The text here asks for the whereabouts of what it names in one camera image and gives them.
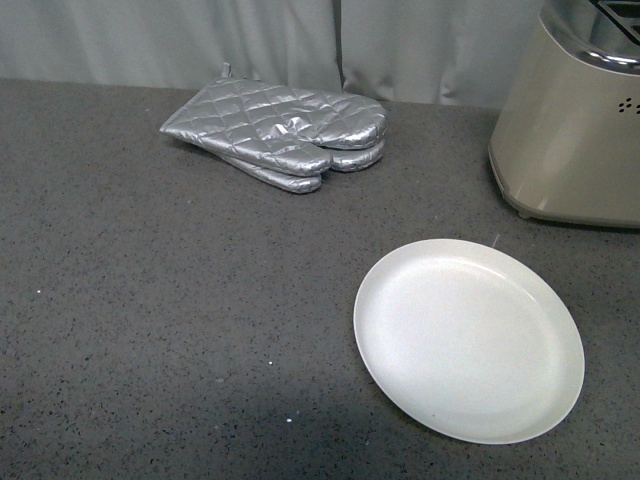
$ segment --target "curtain fold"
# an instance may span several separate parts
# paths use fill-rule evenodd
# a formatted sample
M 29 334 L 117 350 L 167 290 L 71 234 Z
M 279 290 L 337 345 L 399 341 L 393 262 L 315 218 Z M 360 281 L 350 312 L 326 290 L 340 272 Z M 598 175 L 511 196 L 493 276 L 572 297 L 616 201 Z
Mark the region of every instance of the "curtain fold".
M 543 0 L 2 0 L 0 77 L 500 107 Z
M 543 0 L 342 0 L 344 88 L 501 106 Z

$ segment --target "silver oven mitt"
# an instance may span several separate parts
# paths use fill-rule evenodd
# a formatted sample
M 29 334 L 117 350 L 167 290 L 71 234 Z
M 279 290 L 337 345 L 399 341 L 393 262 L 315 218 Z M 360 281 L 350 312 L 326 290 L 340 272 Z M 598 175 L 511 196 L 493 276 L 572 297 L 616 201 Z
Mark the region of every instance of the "silver oven mitt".
M 274 172 L 264 167 L 257 167 L 251 163 L 243 162 L 237 158 L 227 155 L 219 155 L 225 162 L 242 170 L 258 180 L 262 180 L 269 185 L 281 188 L 291 193 L 311 193 L 322 186 L 322 176 L 320 174 L 311 177 L 298 177 L 296 175 L 288 175 L 282 172 Z
M 377 101 L 360 95 L 221 77 L 160 131 L 225 160 L 314 177 L 332 166 L 366 168 L 380 158 L 385 114 Z
M 331 170 L 338 172 L 355 172 L 373 165 L 382 157 L 382 147 L 384 139 L 376 145 L 364 150 L 331 150 L 333 163 Z M 320 174 L 311 177 L 298 177 L 282 172 L 275 172 L 268 168 L 258 167 L 251 163 L 238 160 L 228 155 L 218 155 L 225 162 L 242 170 L 258 180 L 262 180 L 269 185 L 281 188 L 291 193 L 310 193 L 322 185 Z

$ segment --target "toaster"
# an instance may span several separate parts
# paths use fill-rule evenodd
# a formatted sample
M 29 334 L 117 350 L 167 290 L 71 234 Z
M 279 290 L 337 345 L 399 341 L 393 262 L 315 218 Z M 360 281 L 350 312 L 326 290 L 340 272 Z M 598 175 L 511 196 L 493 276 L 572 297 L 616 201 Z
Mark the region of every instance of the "toaster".
M 489 142 L 524 218 L 640 228 L 640 1 L 547 0 Z

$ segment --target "gray countertop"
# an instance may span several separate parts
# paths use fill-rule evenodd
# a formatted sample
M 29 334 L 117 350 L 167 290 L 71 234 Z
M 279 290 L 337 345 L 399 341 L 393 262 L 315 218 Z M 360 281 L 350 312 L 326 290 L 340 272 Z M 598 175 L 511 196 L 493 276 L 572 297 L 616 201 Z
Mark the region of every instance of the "gray countertop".
M 161 135 L 193 93 L 0 81 L 0 478 L 640 477 L 640 237 L 519 218 L 497 111 L 386 104 L 383 160 L 296 196 Z M 558 427 L 465 443 L 373 382 L 356 292 L 429 238 L 565 302 L 586 375 Z

